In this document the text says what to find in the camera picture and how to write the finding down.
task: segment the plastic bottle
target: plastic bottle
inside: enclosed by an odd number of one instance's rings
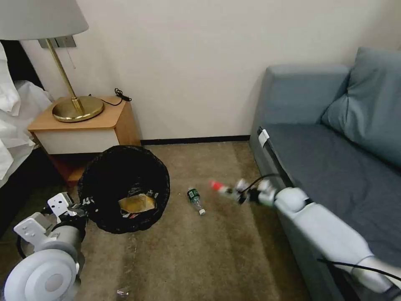
[[[199,192],[195,188],[191,187],[188,189],[187,195],[189,201],[191,202],[191,204],[194,205],[196,210],[198,210],[199,214],[204,215],[206,211],[201,206],[201,197],[199,195]]]

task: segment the gray sofa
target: gray sofa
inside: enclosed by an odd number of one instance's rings
[[[274,171],[277,164],[258,141],[258,128],[266,128],[293,182],[281,185],[304,189],[313,201],[357,230],[377,257],[401,266],[399,167],[321,122],[327,108],[347,95],[349,81],[350,69],[345,66],[269,67],[250,145],[261,174]],[[340,270],[317,262],[322,257],[319,252],[279,216],[312,300],[388,300]]]

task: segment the black cable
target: black cable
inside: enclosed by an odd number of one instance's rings
[[[26,255],[24,253],[24,250],[22,250],[21,241],[22,241],[21,236],[19,236],[17,234],[17,251],[18,251],[18,254],[21,256],[21,258],[24,259],[24,258],[26,258]]]
[[[251,188],[253,185],[255,185],[255,183],[257,182],[257,181],[260,181],[260,180],[262,180],[262,179],[264,179],[264,178],[271,178],[271,177],[278,177],[278,178],[282,178],[281,177],[281,175],[279,174],[279,173],[268,173],[268,174],[265,174],[265,175],[263,175],[263,176],[261,176],[261,177],[258,177],[255,181],[253,181],[252,182],[252,184],[251,185],[249,185],[248,187],[246,187],[243,191],[241,191],[240,193],[244,193],[245,191],[247,191],[249,188]]]
[[[363,266],[363,265],[354,265],[354,264],[352,264],[352,263],[342,263],[342,262],[337,262],[337,261],[331,261],[331,260],[327,260],[327,259],[323,259],[323,258],[318,258],[317,260],[318,260],[319,262],[325,263],[325,264],[343,265],[343,266],[349,266],[349,267],[352,267],[352,268],[360,268],[360,269],[362,269],[362,270],[370,270],[370,271],[372,271],[372,272],[376,272],[376,273],[379,273],[379,274],[382,274],[382,275],[385,275],[385,276],[394,278],[394,279],[396,279],[396,280],[398,280],[398,281],[401,281],[401,278],[400,278],[400,277],[395,276],[395,275],[393,275],[393,274],[390,274],[390,273],[388,273],[388,272],[379,270],[379,269],[370,268],[370,267],[365,267],[365,266]]]
[[[114,93],[116,94],[116,96],[118,96],[118,97],[121,98],[121,100],[120,100],[120,102],[119,102],[118,104],[112,104],[112,103],[110,103],[110,102],[107,102],[107,101],[104,100],[104,99],[101,99],[101,100],[102,100],[103,102],[105,102],[105,103],[107,103],[107,104],[109,104],[109,105],[115,106],[115,107],[118,106],[120,103],[122,103],[123,100],[125,100],[126,102],[132,101],[132,98],[130,98],[130,97],[128,97],[128,96],[125,96],[119,88],[115,88],[115,89],[114,89]]]

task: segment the wooden nightstand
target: wooden nightstand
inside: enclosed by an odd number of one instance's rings
[[[120,98],[102,97],[119,103]],[[122,101],[118,106],[104,104],[104,111],[89,120],[75,123],[59,122],[51,110],[57,100],[28,127],[49,155],[69,186],[75,185],[86,164],[98,153],[114,145],[141,145],[131,104]]]

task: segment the black wastebasket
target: black wastebasket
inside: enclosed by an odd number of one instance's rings
[[[119,200],[138,194],[153,193],[154,209],[129,215]],[[149,229],[162,216],[170,196],[167,168],[149,150],[117,145],[99,154],[78,181],[78,195],[88,217],[110,233]]]

